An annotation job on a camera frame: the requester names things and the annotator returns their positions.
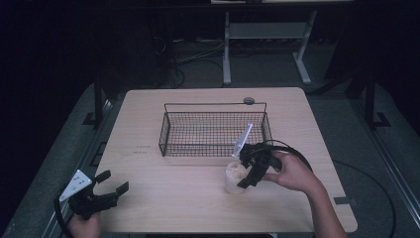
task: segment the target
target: cable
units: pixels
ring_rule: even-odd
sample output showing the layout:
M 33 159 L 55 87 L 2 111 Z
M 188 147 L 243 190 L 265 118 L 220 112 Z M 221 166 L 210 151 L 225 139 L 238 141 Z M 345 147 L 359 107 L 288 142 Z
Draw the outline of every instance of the cable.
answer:
M 210 59 L 194 59 L 194 60 L 191 60 L 191 61 L 189 61 L 189 62 L 184 62 L 184 63 L 182 63 L 182 64 L 187 64 L 187 63 L 191 63 L 191 62 L 201 62 L 201 61 L 204 61 L 204 62 L 210 62 L 210 63 L 212 63 L 212 64 L 214 64 L 214 65 L 216 65 L 217 67 L 219 67 L 220 68 L 220 70 L 222 70 L 223 71 L 223 68 L 218 64 L 218 63 L 216 63 L 216 62 L 214 62 L 214 61 L 212 61 L 212 60 L 210 60 Z
M 166 41 L 164 40 L 164 38 L 162 37 L 154 37 L 154 40 L 161 40 L 163 42 L 163 46 L 162 49 L 159 50 L 158 52 L 156 52 L 156 54 L 158 56 L 160 56 L 162 53 L 164 53 L 164 51 L 166 50 Z
M 61 196 L 62 192 L 65 190 L 66 187 L 67 187 L 67 183 L 59 189 L 58 193 L 55 196 L 55 200 L 53 201 L 53 207 L 55 210 L 56 221 L 58 222 L 58 225 L 61 228 L 62 233 L 68 238 L 73 238 L 73 236 L 71 235 L 71 232 L 67 228 L 66 223 L 64 222 L 64 218 L 62 217 L 62 213 L 61 213 L 61 205 L 59 204 L 59 197 Z
M 290 147 L 289 145 L 285 144 L 284 142 L 278 141 L 278 140 L 271 139 L 271 140 L 265 140 L 265 141 L 263 141 L 263 143 L 265 143 L 265 142 L 277 142 L 277 143 L 283 144 L 286 147 Z
M 71 218 L 73 218 L 73 216 L 74 216 L 74 213 L 71 213 L 70 217 L 65 222 L 65 227 L 68 227 L 68 223 L 70 223 L 70 220 L 71 220 Z M 59 238 L 61 238 L 63 234 L 64 234 L 64 232 L 61 230 L 61 232 L 59 233 Z
M 182 86 L 182 84 L 185 81 L 185 73 L 178 69 L 178 68 L 170 68 L 169 70 L 173 69 L 175 76 L 172 75 L 171 72 L 169 72 L 169 76 L 171 79 L 171 83 L 172 83 L 172 88 L 176 89 Z M 179 78 L 179 75 L 181 76 L 181 82 L 180 83 L 176 83 L 176 79 Z
M 229 45 L 232 45 L 232 58 L 249 58 L 260 55 L 263 52 L 262 44 L 255 44 L 255 40 L 238 40 L 237 43 Z
M 202 45 L 205 45 L 205 46 L 214 47 L 214 46 L 217 46 L 217 45 L 223 43 L 223 40 L 200 40 L 200 39 L 197 39 L 197 40 L 195 40 L 195 42 L 199 43 L 199 44 L 202 44 Z
M 390 231 L 389 236 L 388 236 L 389 238 L 392 238 L 394 236 L 394 234 L 395 234 L 395 228 L 396 228 L 396 212 L 395 212 L 395 206 L 394 206 L 394 204 L 392 202 L 392 199 L 391 199 L 389 193 L 386 191 L 385 187 L 383 187 L 383 185 L 380 184 L 380 182 L 378 180 L 376 180 L 373 176 L 369 175 L 368 173 L 366 173 L 366 172 L 364 172 L 364 171 L 362 171 L 362 170 L 360 170 L 360 169 L 358 169 L 358 168 L 356 168 L 354 166 L 351 166 L 349 164 L 346 164 L 344 162 L 340 162 L 340 161 L 337 161 L 337 160 L 332 160 L 332 161 L 335 162 L 335 163 L 337 163 L 337 164 L 340 164 L 342 166 L 346 166 L 346 167 L 348 167 L 350 169 L 353 169 L 353 170 L 361 173 L 362 175 L 364 175 L 364 176 L 368 177 L 369 179 L 371 179 L 373 182 L 375 182 L 380 187 L 380 189 L 383 191 L 383 193 L 385 194 L 386 198 L 388 199 L 389 205 L 391 206 L 391 210 L 392 210 L 392 228 L 391 228 L 391 231 Z
M 197 54 L 195 56 L 184 58 L 184 59 L 173 59 L 170 62 L 173 62 L 173 63 L 187 62 L 187 61 L 191 61 L 191 60 L 197 60 L 197 59 L 200 59 L 200 58 L 209 57 L 209 56 L 211 56 L 215 53 L 218 53 L 220 51 L 220 49 L 223 49 L 224 46 L 225 46 L 225 44 L 222 43 L 219 46 L 217 46 L 216 48 L 213 48 L 211 50 L 208 50 L 208 51 L 205 51 L 203 53 Z

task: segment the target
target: white object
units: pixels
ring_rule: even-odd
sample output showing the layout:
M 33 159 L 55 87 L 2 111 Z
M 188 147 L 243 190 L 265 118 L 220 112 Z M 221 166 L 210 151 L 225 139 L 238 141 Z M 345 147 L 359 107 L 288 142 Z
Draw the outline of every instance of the white object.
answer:
M 237 158 L 242 148 L 244 148 L 245 143 L 247 142 L 248 136 L 250 135 L 251 129 L 253 128 L 253 123 L 249 123 L 247 129 L 241 134 L 238 140 L 235 141 L 234 154 L 232 157 Z
M 77 170 L 64 192 L 59 197 L 59 201 L 69 199 L 71 196 L 78 193 L 80 190 L 92 184 L 92 180 L 85 175 L 81 170 Z
M 247 169 L 239 162 L 231 162 L 226 167 L 225 189 L 229 193 L 239 194 L 245 191 L 238 183 L 248 175 Z

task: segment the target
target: human hand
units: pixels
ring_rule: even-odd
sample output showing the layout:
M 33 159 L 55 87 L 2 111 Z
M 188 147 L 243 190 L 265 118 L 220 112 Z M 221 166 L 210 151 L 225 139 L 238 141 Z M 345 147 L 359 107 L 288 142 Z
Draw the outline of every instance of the human hand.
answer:
M 99 238 L 101 234 L 100 213 L 93 213 L 88 220 L 74 214 L 68 223 L 68 228 L 74 238 Z
M 279 174 L 266 173 L 262 180 L 273 181 L 286 188 L 302 191 L 306 195 L 324 187 L 298 157 L 279 151 L 273 152 L 272 155 L 281 160 L 282 169 L 276 170 Z

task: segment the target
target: white metal frame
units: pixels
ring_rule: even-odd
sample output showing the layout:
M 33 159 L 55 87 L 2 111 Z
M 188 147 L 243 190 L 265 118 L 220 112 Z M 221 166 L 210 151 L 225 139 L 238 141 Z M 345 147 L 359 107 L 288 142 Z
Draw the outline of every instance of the white metal frame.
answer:
M 297 23 L 231 23 L 229 12 L 225 21 L 225 53 L 223 55 L 223 83 L 231 84 L 231 65 L 229 62 L 229 44 L 231 39 L 301 39 L 299 50 L 293 53 L 303 83 L 310 84 L 311 79 L 303 63 L 303 55 L 311 36 L 312 26 L 317 11 L 312 11 L 307 22 Z

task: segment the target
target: wire basket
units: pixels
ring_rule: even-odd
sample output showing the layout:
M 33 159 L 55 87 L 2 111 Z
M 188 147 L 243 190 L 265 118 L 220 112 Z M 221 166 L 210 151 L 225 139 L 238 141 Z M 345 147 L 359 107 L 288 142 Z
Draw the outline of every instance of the wire basket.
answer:
M 173 157 L 230 157 L 234 151 L 235 141 L 246 130 L 249 123 L 254 126 L 247 143 L 256 144 L 271 140 L 268 117 L 265 112 L 266 103 L 254 103 L 246 105 L 245 108 L 250 109 L 256 104 L 263 105 L 263 110 L 229 111 L 236 110 L 238 105 L 245 105 L 244 103 L 166 103 L 158 143 L 161 154 Z M 169 112 L 167 107 L 174 105 L 187 109 Z M 188 111 L 191 106 L 198 110 Z M 203 111 L 211 107 L 222 110 Z

